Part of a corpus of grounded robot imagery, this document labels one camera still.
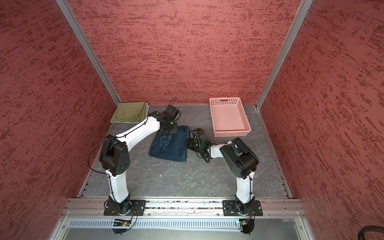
olive green fabric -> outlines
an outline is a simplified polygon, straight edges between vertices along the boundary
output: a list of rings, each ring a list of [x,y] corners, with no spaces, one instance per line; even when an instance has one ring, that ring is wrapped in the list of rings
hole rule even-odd
[[[146,102],[119,103],[111,118],[111,123],[136,123],[143,121],[147,116]]]

marble-patterned floor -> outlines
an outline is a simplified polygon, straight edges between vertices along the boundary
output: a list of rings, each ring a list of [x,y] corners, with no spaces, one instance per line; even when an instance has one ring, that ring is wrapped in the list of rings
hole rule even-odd
[[[234,137],[214,138],[209,106],[175,105],[182,113],[178,125],[189,129],[202,128],[212,143],[232,140]],[[166,106],[152,105],[149,112],[163,111]],[[259,158],[253,179],[256,198],[286,198],[282,183],[275,171],[273,158],[268,151],[259,121],[253,106],[245,106],[252,131],[240,137]],[[122,133],[134,124],[116,124],[112,134]],[[131,165],[127,170],[127,187],[135,197],[234,197],[236,177],[224,158],[211,159],[206,164],[196,153],[188,150],[186,162],[172,162],[148,155],[156,133],[138,143],[130,152]],[[96,161],[93,167],[102,170]],[[104,174],[92,173],[83,196],[108,196],[108,179]]]

folded clothing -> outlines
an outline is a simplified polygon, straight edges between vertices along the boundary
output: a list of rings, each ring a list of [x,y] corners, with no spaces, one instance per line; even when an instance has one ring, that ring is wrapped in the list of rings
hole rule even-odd
[[[110,122],[141,122],[147,117],[147,105],[146,102],[119,103]]]
[[[187,161],[187,147],[185,142],[189,139],[188,126],[178,126],[177,133],[171,135],[161,135],[156,133],[152,141],[149,155],[175,162]]]

plastic basket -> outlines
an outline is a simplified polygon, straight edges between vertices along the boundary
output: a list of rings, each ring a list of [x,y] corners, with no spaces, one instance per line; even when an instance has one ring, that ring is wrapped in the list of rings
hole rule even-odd
[[[246,136],[251,131],[240,98],[210,98],[215,137]]]

textured red wall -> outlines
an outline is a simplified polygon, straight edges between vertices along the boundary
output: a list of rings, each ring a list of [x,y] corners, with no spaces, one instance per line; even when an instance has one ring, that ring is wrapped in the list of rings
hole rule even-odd
[[[121,100],[255,104],[301,0],[69,0]]]
[[[314,1],[262,105],[316,240],[384,225],[383,11],[383,1]]]
[[[55,1],[1,1],[0,39],[0,238],[44,240],[116,105]]]

